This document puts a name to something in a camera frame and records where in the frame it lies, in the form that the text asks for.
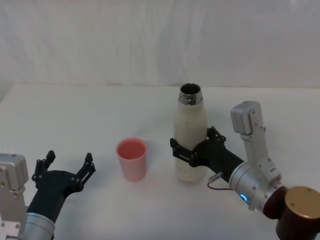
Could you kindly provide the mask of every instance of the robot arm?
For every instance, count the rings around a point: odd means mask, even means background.
[[[22,155],[0,154],[0,240],[52,240],[55,222],[66,198],[81,192],[96,171],[91,153],[76,173],[48,171],[55,159],[49,151],[46,159],[37,160],[32,180],[36,192],[26,209],[23,192],[28,181],[26,159]]]
[[[224,146],[226,138],[208,128],[205,141],[193,150],[170,139],[173,156],[191,167],[206,166],[216,173],[209,183],[222,177],[249,209],[258,209],[270,219],[278,219],[276,233],[281,240],[313,240],[320,232],[320,193],[309,187],[287,189],[281,173],[268,156],[261,106],[245,101],[231,110],[233,128],[241,134],[247,162]]]

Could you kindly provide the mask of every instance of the brown cylinder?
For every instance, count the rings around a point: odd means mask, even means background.
[[[285,209],[276,225],[281,240],[314,240],[320,232],[320,193],[296,186],[284,197]]]

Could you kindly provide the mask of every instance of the bottle opening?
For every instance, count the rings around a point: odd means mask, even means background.
[[[187,83],[180,88],[179,102],[183,105],[193,106],[201,103],[201,87],[194,83]]]
[[[180,88],[180,91],[184,94],[193,95],[199,93],[201,88],[194,83],[187,83]]]

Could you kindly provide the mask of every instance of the cable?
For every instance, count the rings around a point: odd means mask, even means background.
[[[208,188],[212,189],[212,190],[231,190],[232,191],[231,188],[215,188],[215,187],[212,187],[212,186],[210,186],[210,182],[208,182],[206,186]]]

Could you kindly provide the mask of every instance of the metal cylinder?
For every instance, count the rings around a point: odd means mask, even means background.
[[[266,183],[248,162],[243,162],[231,174],[229,186],[245,203],[263,213],[267,200],[282,184]]]
[[[29,212],[21,240],[51,240],[55,228],[55,224],[49,218]]]
[[[194,106],[201,103],[202,99],[202,92],[199,85],[187,83],[180,88],[179,102],[183,105]]]

